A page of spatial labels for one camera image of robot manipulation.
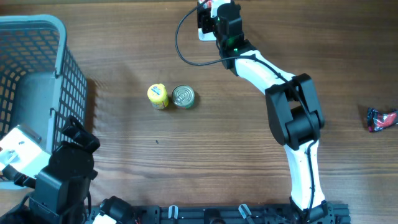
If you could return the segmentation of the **dark snack packet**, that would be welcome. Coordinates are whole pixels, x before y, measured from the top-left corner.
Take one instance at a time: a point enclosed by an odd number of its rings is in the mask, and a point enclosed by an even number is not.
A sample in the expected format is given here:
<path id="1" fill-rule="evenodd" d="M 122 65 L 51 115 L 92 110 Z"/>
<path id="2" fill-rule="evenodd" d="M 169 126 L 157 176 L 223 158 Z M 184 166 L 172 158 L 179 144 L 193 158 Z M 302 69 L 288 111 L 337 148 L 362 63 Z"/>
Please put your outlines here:
<path id="1" fill-rule="evenodd" d="M 389 128 L 397 124 L 397 110 L 383 114 L 374 108 L 368 108 L 367 124 L 370 133 Z"/>

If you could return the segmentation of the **green tin can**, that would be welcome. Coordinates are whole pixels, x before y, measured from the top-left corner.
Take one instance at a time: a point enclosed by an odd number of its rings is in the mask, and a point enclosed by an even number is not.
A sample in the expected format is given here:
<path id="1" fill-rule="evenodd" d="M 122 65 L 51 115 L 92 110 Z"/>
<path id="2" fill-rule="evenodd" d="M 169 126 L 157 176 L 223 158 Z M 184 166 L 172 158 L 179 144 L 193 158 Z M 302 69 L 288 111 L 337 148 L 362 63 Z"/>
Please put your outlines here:
<path id="1" fill-rule="evenodd" d="M 195 92 L 189 85 L 176 86 L 172 92 L 172 101 L 178 108 L 189 109 L 195 103 Z"/>

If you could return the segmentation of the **red white small carton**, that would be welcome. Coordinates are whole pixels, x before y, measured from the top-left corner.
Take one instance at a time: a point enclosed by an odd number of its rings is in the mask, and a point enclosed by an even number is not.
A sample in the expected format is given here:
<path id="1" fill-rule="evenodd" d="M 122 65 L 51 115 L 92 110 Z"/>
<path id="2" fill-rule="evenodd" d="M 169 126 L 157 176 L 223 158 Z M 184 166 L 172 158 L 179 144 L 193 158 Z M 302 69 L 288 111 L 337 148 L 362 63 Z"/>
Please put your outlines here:
<path id="1" fill-rule="evenodd" d="M 202 8 L 211 9 L 212 0 L 201 0 L 200 3 L 202 4 Z"/>

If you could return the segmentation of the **yellow lidded jar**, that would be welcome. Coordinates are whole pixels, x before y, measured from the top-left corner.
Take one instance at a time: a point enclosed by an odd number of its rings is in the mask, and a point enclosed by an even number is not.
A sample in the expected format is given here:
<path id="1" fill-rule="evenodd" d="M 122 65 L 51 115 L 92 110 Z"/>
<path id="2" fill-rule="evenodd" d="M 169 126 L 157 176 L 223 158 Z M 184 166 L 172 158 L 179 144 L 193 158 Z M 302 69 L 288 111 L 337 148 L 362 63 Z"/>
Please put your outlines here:
<path id="1" fill-rule="evenodd" d="M 157 110 L 165 109 L 169 104 L 169 98 L 165 86 L 161 83 L 153 84 L 147 91 L 147 96 L 152 106 Z"/>

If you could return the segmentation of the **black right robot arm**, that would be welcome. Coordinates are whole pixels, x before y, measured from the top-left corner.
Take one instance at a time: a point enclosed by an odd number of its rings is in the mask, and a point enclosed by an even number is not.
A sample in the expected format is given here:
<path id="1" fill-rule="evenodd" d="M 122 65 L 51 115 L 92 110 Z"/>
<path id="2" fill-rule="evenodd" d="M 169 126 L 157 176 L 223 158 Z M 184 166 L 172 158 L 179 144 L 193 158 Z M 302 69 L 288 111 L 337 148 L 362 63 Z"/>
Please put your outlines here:
<path id="1" fill-rule="evenodd" d="M 266 60 L 245 38 L 240 10 L 234 1 L 198 1 L 200 40 L 214 40 L 225 69 L 265 95 L 270 131 L 289 163 L 292 206 L 302 222 L 314 222 L 325 203 L 317 164 L 325 120 L 315 85 L 306 73 L 294 75 Z"/>

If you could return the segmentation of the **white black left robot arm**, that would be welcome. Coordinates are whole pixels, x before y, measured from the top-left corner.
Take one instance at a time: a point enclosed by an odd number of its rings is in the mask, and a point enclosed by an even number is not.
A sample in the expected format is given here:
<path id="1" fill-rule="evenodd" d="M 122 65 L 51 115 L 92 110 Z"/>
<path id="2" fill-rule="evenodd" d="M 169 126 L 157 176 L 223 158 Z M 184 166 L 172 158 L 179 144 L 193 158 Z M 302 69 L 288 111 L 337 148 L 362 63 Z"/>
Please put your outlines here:
<path id="1" fill-rule="evenodd" d="M 93 153 L 97 137 L 70 115 L 62 141 L 43 151 L 28 129 L 18 125 L 1 140 L 2 177 L 32 191 L 1 216 L 1 223 L 85 223 L 91 212 L 90 183 L 98 175 Z"/>

